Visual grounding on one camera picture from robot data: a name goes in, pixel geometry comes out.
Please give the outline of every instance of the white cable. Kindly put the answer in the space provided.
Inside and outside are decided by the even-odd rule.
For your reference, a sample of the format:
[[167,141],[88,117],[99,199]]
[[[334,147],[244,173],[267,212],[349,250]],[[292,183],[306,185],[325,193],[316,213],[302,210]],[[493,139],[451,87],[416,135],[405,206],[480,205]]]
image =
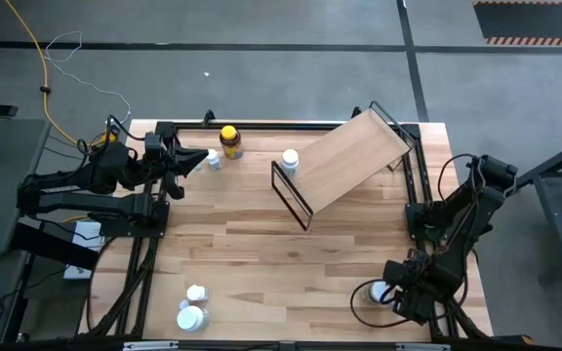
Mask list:
[[[72,52],[70,52],[70,54],[68,54],[68,56],[65,59],[55,59],[55,58],[51,58],[51,56],[49,55],[49,48],[61,37],[65,36],[65,35],[70,35],[70,34],[79,34],[79,45],[77,45],[77,48],[73,49]],[[65,75],[66,77],[70,77],[73,78],[74,80],[76,80],[78,83],[83,84],[85,86],[88,87],[92,87],[93,89],[95,89],[98,93],[102,93],[102,94],[108,94],[108,95],[113,95],[113,96],[118,96],[119,98],[121,98],[123,100],[123,102],[125,102],[125,104],[127,105],[127,115],[125,116],[125,118],[123,118],[121,122],[121,124],[125,124],[125,122],[127,122],[127,120],[129,119],[129,116],[132,115],[132,105],[130,105],[125,98],[116,93],[116,92],[110,92],[110,91],[105,91],[105,90],[101,90],[99,88],[97,88],[97,86],[95,86],[92,83],[88,83],[88,82],[84,82],[83,80],[77,78],[77,76],[75,76],[74,74],[70,74],[70,73],[66,73],[64,72],[63,69],[61,69],[56,62],[67,62],[68,60],[70,60],[73,55],[82,47],[82,36],[83,33],[79,30],[74,30],[74,31],[70,31],[64,34],[60,34],[59,36],[57,36],[54,40],[51,41],[51,43],[49,43],[49,45],[47,45],[47,47],[45,48],[45,60],[48,61],[50,64],[52,64],[62,75]]]

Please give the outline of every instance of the concrete floor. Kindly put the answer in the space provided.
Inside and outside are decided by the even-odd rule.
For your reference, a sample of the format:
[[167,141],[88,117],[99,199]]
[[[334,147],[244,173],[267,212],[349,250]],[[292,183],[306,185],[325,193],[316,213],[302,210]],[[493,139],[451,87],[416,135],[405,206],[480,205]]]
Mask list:
[[[395,0],[17,2],[47,41],[82,30],[90,41],[403,43]],[[471,1],[407,6],[417,45],[485,45]],[[0,39],[27,39],[2,1]],[[429,120],[447,124],[453,153],[490,154],[523,173],[562,148],[562,56],[422,54],[418,63]],[[133,118],[202,118],[212,108],[219,118],[344,120],[353,106],[377,99],[399,121],[418,121],[404,53],[82,50],[62,67],[123,94]],[[108,113],[124,115],[117,97],[50,74],[52,115],[73,136],[92,138]],[[0,49],[0,103],[17,105],[19,118],[43,118],[41,82],[34,50]],[[45,152],[39,172],[76,164]],[[495,334],[562,346],[562,283],[542,287],[537,278],[562,265],[562,248],[534,189],[509,198],[493,223],[478,252]],[[30,306],[24,327],[35,338],[71,335],[80,301],[45,295]]]

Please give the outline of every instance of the yellow lid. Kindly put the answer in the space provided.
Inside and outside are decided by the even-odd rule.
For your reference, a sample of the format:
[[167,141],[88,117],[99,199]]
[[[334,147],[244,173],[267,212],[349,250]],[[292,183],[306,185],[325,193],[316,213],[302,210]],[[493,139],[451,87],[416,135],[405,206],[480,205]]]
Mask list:
[[238,135],[238,131],[235,130],[233,126],[224,126],[221,130],[221,136],[223,139],[230,140]]

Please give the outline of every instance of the wooden table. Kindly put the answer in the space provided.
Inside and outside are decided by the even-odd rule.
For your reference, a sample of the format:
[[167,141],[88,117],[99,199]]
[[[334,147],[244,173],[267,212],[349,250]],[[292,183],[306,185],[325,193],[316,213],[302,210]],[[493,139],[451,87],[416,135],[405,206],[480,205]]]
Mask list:
[[[156,121],[134,120],[131,133],[153,131]],[[421,139],[437,199],[437,177],[452,156],[446,127],[423,123]],[[408,202],[402,166],[383,169],[314,218],[305,233],[270,187],[270,161],[301,148],[324,131],[243,131],[244,156],[222,159],[222,171],[205,165],[181,179],[185,198],[172,201],[166,236],[160,242],[144,327],[145,338],[310,341],[427,341],[428,326],[409,322],[378,330],[357,322],[348,307],[352,290],[380,277],[389,259],[404,260],[414,246],[403,207]],[[185,147],[220,150],[218,131],[180,131]],[[142,143],[128,146],[143,152]],[[412,164],[417,171],[412,153]],[[458,187],[451,164],[442,191]],[[417,187],[419,201],[422,192]],[[117,196],[127,194],[118,191]],[[92,285],[96,323],[121,292],[132,240],[115,240],[101,258]],[[469,293],[464,309],[491,334],[478,267],[468,258]],[[205,308],[211,323],[201,332],[177,327],[180,301],[192,284],[210,289]],[[373,323],[400,319],[385,308],[357,300]],[[131,308],[131,315],[136,308]]]

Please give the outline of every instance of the wooden board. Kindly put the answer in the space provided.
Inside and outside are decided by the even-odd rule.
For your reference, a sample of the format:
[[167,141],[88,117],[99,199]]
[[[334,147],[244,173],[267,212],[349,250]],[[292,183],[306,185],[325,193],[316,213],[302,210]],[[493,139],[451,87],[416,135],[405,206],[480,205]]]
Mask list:
[[317,214],[409,149],[377,112],[367,109],[300,149],[292,183]]
[[[132,121],[131,132],[153,131],[155,121]],[[222,340],[427,341],[428,327],[406,323],[377,330],[357,322],[348,308],[352,290],[379,277],[389,259],[403,260],[414,244],[407,238],[407,202],[402,168],[378,171],[324,209],[304,233],[270,188],[270,161],[287,148],[302,148],[326,132],[243,131],[244,157],[222,159],[181,179],[185,198],[172,201],[169,229],[160,243],[153,275],[145,338]],[[437,198],[437,178],[451,157],[444,124],[421,124],[421,135]],[[218,131],[180,131],[186,147],[220,149]],[[128,140],[142,152],[142,143]],[[419,179],[414,153],[412,164]],[[457,188],[451,165],[444,195]],[[127,192],[119,191],[117,196]],[[116,239],[101,258],[92,284],[92,323],[122,290],[132,240]],[[476,261],[468,260],[465,311],[491,334]],[[188,333],[176,324],[180,301],[191,284],[210,289],[205,307],[211,324]],[[357,303],[365,319],[399,320],[386,309]],[[136,308],[130,309],[133,315]],[[82,323],[80,331],[85,329]]]

